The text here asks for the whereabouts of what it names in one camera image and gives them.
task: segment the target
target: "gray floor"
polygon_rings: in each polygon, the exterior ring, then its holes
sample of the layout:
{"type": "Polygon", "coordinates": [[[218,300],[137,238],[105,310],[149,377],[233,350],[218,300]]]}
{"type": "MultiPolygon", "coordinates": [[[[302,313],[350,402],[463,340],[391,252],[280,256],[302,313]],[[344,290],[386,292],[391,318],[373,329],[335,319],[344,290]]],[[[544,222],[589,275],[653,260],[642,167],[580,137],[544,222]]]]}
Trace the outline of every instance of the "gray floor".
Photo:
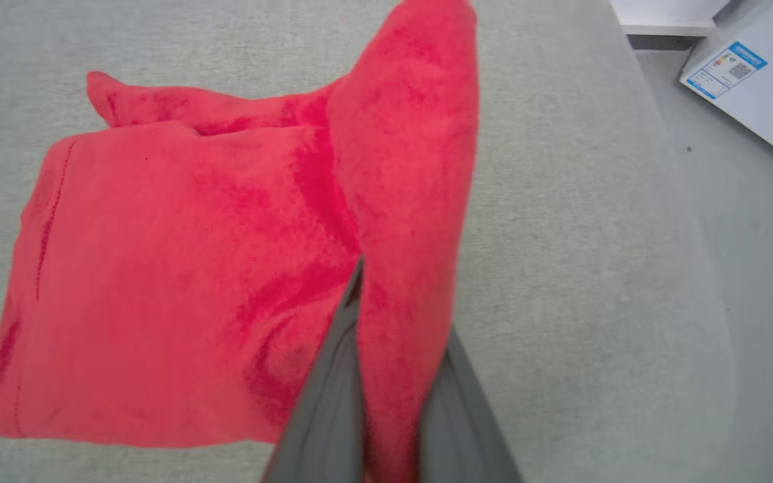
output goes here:
{"type": "Polygon", "coordinates": [[[677,83],[687,52],[637,57],[690,190],[738,368],[730,443],[693,481],[773,481],[773,147],[677,83]]]}

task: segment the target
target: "folded cloth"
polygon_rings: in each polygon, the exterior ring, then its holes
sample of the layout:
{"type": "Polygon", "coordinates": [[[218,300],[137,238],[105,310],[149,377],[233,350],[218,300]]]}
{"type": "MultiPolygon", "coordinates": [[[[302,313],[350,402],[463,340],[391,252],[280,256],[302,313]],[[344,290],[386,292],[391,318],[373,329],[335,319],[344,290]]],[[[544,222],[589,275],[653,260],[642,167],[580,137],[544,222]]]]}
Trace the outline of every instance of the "folded cloth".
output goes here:
{"type": "Polygon", "coordinates": [[[275,442],[356,260],[375,480],[413,480],[478,125],[475,14],[408,0],[349,74],[245,100],[89,73],[105,131],[52,146],[0,326],[0,437],[275,442]]]}

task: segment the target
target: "gray fabric surface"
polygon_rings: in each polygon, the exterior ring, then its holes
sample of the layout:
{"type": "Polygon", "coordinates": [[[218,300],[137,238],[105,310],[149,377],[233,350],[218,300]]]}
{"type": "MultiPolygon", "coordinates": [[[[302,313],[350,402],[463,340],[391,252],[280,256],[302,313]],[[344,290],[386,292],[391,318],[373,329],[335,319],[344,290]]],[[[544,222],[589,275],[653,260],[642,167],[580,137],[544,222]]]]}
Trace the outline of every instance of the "gray fabric surface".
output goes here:
{"type": "MultiPolygon", "coordinates": [[[[455,322],[529,481],[679,481],[734,369],[679,174],[604,0],[479,0],[482,119],[455,322]]],[[[86,70],[260,97],[347,71],[391,2],[0,2],[0,309],[46,148],[102,127],[86,70]]],[[[0,481],[256,481],[254,443],[0,440],[0,481]]]]}

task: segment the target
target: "red towel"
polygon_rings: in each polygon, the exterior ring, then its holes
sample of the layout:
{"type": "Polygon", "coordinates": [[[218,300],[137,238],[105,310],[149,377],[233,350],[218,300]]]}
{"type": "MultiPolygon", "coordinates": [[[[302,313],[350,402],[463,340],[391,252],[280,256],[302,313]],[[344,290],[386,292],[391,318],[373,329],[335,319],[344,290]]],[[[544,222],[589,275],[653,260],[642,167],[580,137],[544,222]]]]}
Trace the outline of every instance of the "red towel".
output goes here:
{"type": "Polygon", "coordinates": [[[475,22],[466,0],[408,0],[304,95],[90,73],[111,129],[52,146],[22,212],[0,437],[275,442],[365,254],[369,471],[413,480],[475,153],[475,22]]]}

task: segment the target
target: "red fabric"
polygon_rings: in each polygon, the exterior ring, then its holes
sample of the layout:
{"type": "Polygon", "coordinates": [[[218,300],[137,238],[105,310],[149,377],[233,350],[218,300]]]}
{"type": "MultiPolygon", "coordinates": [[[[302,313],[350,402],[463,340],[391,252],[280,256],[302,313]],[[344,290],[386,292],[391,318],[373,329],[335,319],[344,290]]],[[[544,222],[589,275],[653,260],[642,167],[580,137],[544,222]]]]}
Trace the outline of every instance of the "red fabric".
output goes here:
{"type": "Polygon", "coordinates": [[[408,0],[347,76],[244,100],[89,74],[111,129],[51,147],[0,326],[0,437],[275,442],[350,273],[377,480],[412,480],[478,122],[475,14],[408,0]]]}

